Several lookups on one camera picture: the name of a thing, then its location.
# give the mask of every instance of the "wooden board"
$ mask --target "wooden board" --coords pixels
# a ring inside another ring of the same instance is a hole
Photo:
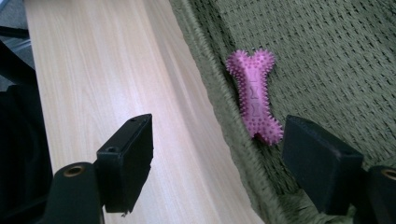
[[[167,1],[24,2],[54,171],[153,115],[148,182],[132,214],[106,223],[262,223]]]

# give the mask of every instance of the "green mesh fabric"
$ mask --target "green mesh fabric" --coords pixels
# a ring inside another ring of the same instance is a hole
[[[251,140],[225,69],[236,49],[276,56],[274,116],[311,119],[365,156],[396,165],[396,3],[392,0],[171,0],[253,209],[266,223],[351,223],[318,214],[281,160]]]

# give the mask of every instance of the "chew toy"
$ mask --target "chew toy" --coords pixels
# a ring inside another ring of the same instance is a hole
[[[227,59],[227,70],[238,82],[242,119],[250,137],[267,145],[278,143],[283,136],[281,125],[270,113],[267,76],[275,63],[274,55],[258,49],[252,56],[237,50]]]

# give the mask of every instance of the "pink bone toy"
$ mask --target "pink bone toy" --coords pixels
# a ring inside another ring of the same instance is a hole
[[[268,50],[258,49],[253,56],[237,50],[227,59],[227,70],[238,82],[242,119],[250,137],[258,137],[269,146],[278,143],[283,136],[282,127],[270,113],[267,75],[275,59]]]

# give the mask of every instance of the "bone-shaped toy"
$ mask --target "bone-shaped toy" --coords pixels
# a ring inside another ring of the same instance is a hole
[[[270,113],[267,75],[275,63],[274,55],[258,49],[253,56],[237,50],[227,59],[227,70],[238,82],[242,119],[250,137],[257,137],[271,146],[283,136],[282,127]]]

